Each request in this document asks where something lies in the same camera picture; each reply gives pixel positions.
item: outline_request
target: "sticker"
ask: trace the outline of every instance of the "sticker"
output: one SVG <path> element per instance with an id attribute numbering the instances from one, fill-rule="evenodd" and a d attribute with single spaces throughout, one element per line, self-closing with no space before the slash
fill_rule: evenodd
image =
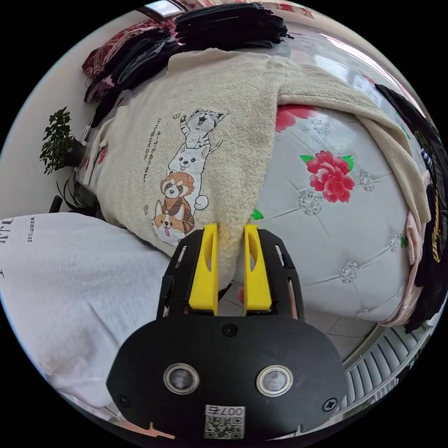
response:
<path id="1" fill-rule="evenodd" d="M 244 438 L 244 406 L 212 406 L 205 407 L 205 439 L 243 439 Z"/>
<path id="2" fill-rule="evenodd" d="M 87 125 L 84 130 L 83 133 L 81 134 L 81 138 L 79 139 L 79 141 L 81 143 L 84 143 L 85 141 L 87 141 L 87 138 L 89 137 L 90 131 L 92 130 L 92 128 Z"/>

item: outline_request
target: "stack of folded clothes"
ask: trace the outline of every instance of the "stack of folded clothes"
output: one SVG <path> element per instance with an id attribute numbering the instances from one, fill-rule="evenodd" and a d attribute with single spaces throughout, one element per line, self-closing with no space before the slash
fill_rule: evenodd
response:
<path id="1" fill-rule="evenodd" d="M 168 59 L 180 50 L 177 40 L 164 28 L 152 28 L 129 39 L 87 90 L 86 102 L 90 102 L 93 95 L 101 100 L 91 127 L 96 127 L 106 117 L 122 91 L 134 89 L 157 75 L 167 66 Z"/>
<path id="2" fill-rule="evenodd" d="M 272 48 L 288 33 L 283 19 L 259 3 L 194 10 L 177 17 L 175 24 L 183 51 Z"/>

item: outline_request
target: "green leaf print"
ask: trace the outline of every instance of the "green leaf print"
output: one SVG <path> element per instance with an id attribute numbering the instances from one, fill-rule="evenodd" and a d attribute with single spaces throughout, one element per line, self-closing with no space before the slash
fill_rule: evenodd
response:
<path id="1" fill-rule="evenodd" d="M 314 157 L 312 155 L 301 155 L 300 158 L 305 162 L 309 162 L 310 160 L 312 160 Z"/>
<path id="2" fill-rule="evenodd" d="M 355 161 L 353 160 L 353 156 L 352 155 L 345 155 L 345 156 L 342 157 L 342 160 L 345 160 L 348 163 L 350 171 L 355 166 Z"/>
<path id="3" fill-rule="evenodd" d="M 252 219 L 254 221 L 258 221 L 259 219 L 263 219 L 263 215 L 261 214 L 261 212 L 259 210 L 253 209 Z"/>

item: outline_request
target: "black garment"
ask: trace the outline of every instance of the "black garment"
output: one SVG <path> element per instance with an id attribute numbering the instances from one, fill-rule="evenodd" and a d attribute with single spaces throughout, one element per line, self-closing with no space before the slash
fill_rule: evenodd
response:
<path id="1" fill-rule="evenodd" d="M 426 320 L 436 314 L 448 292 L 448 250 L 446 250 L 448 210 L 448 153 L 440 135 L 434 126 L 403 96 L 376 84 L 377 90 L 392 104 L 420 145 L 429 154 L 433 168 L 430 170 L 433 186 L 427 189 L 428 203 L 431 209 L 431 222 L 427 224 L 423 243 L 423 256 L 419 264 L 415 284 L 423 290 L 409 322 L 405 325 L 406 333 L 419 328 Z M 437 252 L 439 262 L 433 256 L 433 230 L 435 223 L 435 189 L 438 191 L 439 236 Z"/>
<path id="2" fill-rule="evenodd" d="M 95 116 L 90 124 L 91 128 L 93 129 L 97 127 L 107 116 L 123 90 L 134 89 L 157 75 L 167 66 L 169 58 L 180 51 L 181 47 L 177 42 L 167 43 L 156 57 L 140 65 L 124 80 L 123 83 L 113 86 L 98 104 Z"/>
<path id="3" fill-rule="evenodd" d="M 101 73 L 94 77 L 91 84 L 87 88 L 87 92 L 84 96 L 84 102 L 89 102 L 89 95 L 92 89 L 103 81 L 108 76 L 114 75 L 119 77 L 121 71 L 129 64 L 133 58 L 138 54 L 150 48 L 157 42 L 170 37 L 168 29 L 150 29 L 143 31 L 137 36 L 133 36 L 128 39 L 113 55 L 113 57 L 104 65 L 104 69 Z"/>
<path id="4" fill-rule="evenodd" d="M 272 48 L 287 36 L 281 17 L 259 3 L 237 3 L 190 11 L 176 21 L 183 51 Z"/>
<path id="5" fill-rule="evenodd" d="M 426 194 L 428 197 L 428 205 L 430 210 L 435 208 L 435 190 L 434 185 L 428 185 L 426 189 Z M 426 285 L 431 285 L 435 281 L 435 270 L 437 263 L 433 258 L 432 250 L 432 240 L 433 240 L 433 229 L 434 229 L 434 214 L 431 213 L 431 221 L 427 223 L 425 229 L 425 239 L 423 242 L 424 251 L 419 264 L 419 269 L 415 276 L 415 285 L 418 287 L 425 287 Z"/>
<path id="6" fill-rule="evenodd" d="M 439 228 L 440 236 L 437 246 L 441 255 L 445 249 L 448 233 L 448 154 L 440 135 L 434 126 L 403 96 L 383 85 L 375 84 L 377 90 L 392 104 L 403 121 L 415 135 L 423 149 L 428 153 L 433 163 L 430 169 L 431 180 L 439 193 Z"/>

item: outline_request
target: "red flower print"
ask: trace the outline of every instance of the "red flower print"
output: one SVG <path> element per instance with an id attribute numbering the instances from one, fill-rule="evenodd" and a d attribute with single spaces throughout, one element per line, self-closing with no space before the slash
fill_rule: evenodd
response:
<path id="1" fill-rule="evenodd" d="M 311 106 L 302 106 L 299 104 L 286 104 L 277 109 L 277 118 L 275 121 L 275 130 L 282 132 L 295 125 L 296 118 L 308 119 L 314 111 Z"/>
<path id="2" fill-rule="evenodd" d="M 103 160 L 106 157 L 106 153 L 107 153 L 107 146 L 103 149 L 103 152 L 101 153 L 98 159 L 98 165 L 101 165 L 103 163 Z"/>
<path id="3" fill-rule="evenodd" d="M 321 191 L 328 202 L 348 202 L 350 190 L 355 186 L 353 179 L 347 174 L 349 164 L 340 157 L 333 157 L 330 151 L 321 151 L 307 162 L 309 185 Z"/>

